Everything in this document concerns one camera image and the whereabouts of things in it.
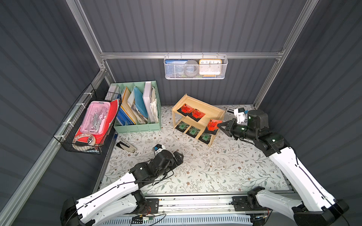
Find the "clear tape dispenser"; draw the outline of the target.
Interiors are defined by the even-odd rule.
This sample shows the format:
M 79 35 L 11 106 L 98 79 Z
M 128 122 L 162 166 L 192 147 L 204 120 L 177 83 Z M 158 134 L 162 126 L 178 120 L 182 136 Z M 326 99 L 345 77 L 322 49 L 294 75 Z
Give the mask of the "clear tape dispenser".
M 92 134 L 79 134 L 74 137 L 73 144 L 85 144 L 86 146 L 94 146 L 96 138 Z

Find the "grey tape roll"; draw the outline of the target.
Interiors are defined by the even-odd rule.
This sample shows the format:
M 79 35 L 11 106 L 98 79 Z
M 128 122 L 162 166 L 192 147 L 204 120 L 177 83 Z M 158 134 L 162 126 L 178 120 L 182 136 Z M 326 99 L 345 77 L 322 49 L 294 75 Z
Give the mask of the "grey tape roll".
M 184 66 L 184 74 L 187 77 L 195 77 L 199 74 L 199 64 L 195 60 L 188 60 Z

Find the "green file organizer box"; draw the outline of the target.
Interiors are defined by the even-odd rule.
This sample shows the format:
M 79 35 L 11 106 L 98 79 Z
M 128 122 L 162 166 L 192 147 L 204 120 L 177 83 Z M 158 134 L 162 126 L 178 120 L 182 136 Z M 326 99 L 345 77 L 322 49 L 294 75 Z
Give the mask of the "green file organizer box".
M 120 100 L 114 128 L 118 134 L 161 130 L 161 103 L 156 81 L 113 83 L 106 100 Z

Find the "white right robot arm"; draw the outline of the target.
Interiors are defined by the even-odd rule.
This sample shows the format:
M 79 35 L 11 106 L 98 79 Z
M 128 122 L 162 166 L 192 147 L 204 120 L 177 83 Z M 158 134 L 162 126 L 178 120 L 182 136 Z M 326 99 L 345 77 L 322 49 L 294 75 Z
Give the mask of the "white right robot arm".
M 236 117 L 219 123 L 220 131 L 235 140 L 252 143 L 270 158 L 300 196 L 286 198 L 257 186 L 248 191 L 250 209 L 268 208 L 294 220 L 299 226 L 330 226 L 349 210 L 344 200 L 337 200 L 298 159 L 294 148 L 279 133 L 269 128 L 268 115 L 262 110 L 234 111 Z

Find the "light wooden two-tier shelf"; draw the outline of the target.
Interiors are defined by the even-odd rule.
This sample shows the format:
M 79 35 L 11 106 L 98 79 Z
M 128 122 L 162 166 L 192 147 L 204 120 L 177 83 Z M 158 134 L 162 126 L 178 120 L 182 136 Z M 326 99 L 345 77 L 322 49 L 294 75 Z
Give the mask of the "light wooden two-tier shelf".
M 210 147 L 218 134 L 216 122 L 224 115 L 224 110 L 185 94 L 172 108 L 173 128 Z

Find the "green tea bag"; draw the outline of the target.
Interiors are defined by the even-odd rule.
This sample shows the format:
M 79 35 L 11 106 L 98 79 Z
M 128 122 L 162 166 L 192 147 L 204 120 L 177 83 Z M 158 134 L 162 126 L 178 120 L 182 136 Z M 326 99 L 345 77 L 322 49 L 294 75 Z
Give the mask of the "green tea bag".
M 192 138 L 195 138 L 199 133 L 200 133 L 200 129 L 198 129 L 194 126 L 191 126 L 186 132 L 186 134 Z
M 190 127 L 189 124 L 187 124 L 187 123 L 184 122 L 184 121 L 181 121 L 181 122 L 179 122 L 179 123 L 176 125 L 175 128 L 176 128 L 178 131 L 180 131 L 180 132 L 182 132 L 182 133 L 185 133 L 185 132 L 188 130 L 189 127 Z
M 198 138 L 199 141 L 209 145 L 212 138 L 212 134 L 210 133 L 202 133 L 201 136 Z

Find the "pink plastic tool case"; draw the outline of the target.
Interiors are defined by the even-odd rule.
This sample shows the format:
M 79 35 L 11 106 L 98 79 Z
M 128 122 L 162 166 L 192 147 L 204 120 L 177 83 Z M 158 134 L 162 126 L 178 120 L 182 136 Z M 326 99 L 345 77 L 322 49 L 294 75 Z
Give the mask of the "pink plastic tool case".
M 111 104 L 109 102 L 92 101 L 80 126 L 80 132 L 92 135 L 102 134 L 105 130 L 110 107 Z

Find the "red tea bag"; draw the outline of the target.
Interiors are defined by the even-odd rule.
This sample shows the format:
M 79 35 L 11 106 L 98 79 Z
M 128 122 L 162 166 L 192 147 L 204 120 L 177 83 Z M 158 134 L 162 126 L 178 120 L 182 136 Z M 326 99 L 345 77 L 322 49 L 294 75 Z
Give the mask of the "red tea bag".
M 180 113 L 183 116 L 188 116 L 192 111 L 194 110 L 194 108 L 192 108 L 191 106 L 187 105 L 187 104 L 183 104 L 178 110 L 177 112 Z
M 194 121 L 199 122 L 205 116 L 205 113 L 198 109 L 194 109 L 188 116 Z
M 221 120 L 210 120 L 204 130 L 204 133 L 216 135 L 219 130 L 218 124 L 220 123 L 222 123 Z

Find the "white mesh hanging basket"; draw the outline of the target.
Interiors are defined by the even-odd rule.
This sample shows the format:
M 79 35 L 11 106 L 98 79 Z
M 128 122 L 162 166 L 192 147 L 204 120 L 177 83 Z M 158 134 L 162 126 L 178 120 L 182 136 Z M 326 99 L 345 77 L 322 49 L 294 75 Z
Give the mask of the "white mesh hanging basket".
M 228 58 L 221 54 L 167 54 L 164 56 L 168 80 L 223 80 Z

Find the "yellow white alarm clock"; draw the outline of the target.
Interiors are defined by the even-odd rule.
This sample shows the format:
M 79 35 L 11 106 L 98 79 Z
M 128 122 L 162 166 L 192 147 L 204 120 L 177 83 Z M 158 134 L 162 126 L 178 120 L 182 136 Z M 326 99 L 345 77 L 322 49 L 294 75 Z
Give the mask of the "yellow white alarm clock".
M 222 73 L 221 59 L 199 60 L 199 74 L 202 76 L 219 76 Z

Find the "red folder in basket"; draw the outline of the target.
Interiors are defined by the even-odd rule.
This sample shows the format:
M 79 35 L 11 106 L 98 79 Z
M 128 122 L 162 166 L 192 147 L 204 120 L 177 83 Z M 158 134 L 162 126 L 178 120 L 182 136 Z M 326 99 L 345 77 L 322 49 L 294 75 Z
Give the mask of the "red folder in basket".
M 107 121 L 105 124 L 105 130 L 102 134 L 100 135 L 94 135 L 94 137 L 96 138 L 96 144 L 94 146 L 98 146 L 104 143 L 104 140 L 108 134 L 109 129 L 113 126 L 114 120 L 116 118 L 117 112 L 118 112 L 118 108 L 119 108 L 119 104 L 120 104 L 120 100 L 119 99 L 115 99 L 113 101 L 109 102 L 111 104 L 109 113 L 108 113 L 108 117 L 107 117 Z M 80 132 L 80 127 L 78 129 L 78 131 L 76 132 L 75 136 L 82 134 Z

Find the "blue box in basket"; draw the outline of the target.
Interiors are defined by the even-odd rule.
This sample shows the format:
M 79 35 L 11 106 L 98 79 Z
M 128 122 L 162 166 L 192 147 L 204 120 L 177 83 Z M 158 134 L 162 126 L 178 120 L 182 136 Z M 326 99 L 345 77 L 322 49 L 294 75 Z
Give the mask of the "blue box in basket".
M 178 79 L 185 76 L 185 64 L 187 60 L 166 59 L 164 61 L 166 79 Z

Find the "white scientific calculator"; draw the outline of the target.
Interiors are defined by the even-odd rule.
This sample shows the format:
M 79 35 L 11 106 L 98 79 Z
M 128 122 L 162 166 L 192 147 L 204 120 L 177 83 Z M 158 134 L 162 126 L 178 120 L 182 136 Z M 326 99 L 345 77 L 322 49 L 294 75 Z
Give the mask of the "white scientific calculator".
M 225 114 L 230 117 L 234 117 L 234 109 L 227 108 Z

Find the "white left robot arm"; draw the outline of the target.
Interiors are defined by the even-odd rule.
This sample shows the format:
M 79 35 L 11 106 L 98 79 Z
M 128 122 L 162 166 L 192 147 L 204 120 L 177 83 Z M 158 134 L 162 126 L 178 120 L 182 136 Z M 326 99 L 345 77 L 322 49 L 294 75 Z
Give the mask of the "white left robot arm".
M 166 179 L 167 174 L 183 164 L 184 156 L 159 148 L 148 162 L 136 164 L 111 185 L 84 198 L 69 198 L 63 203 L 63 226 L 98 226 L 124 214 L 146 210 L 147 200 L 141 188 Z

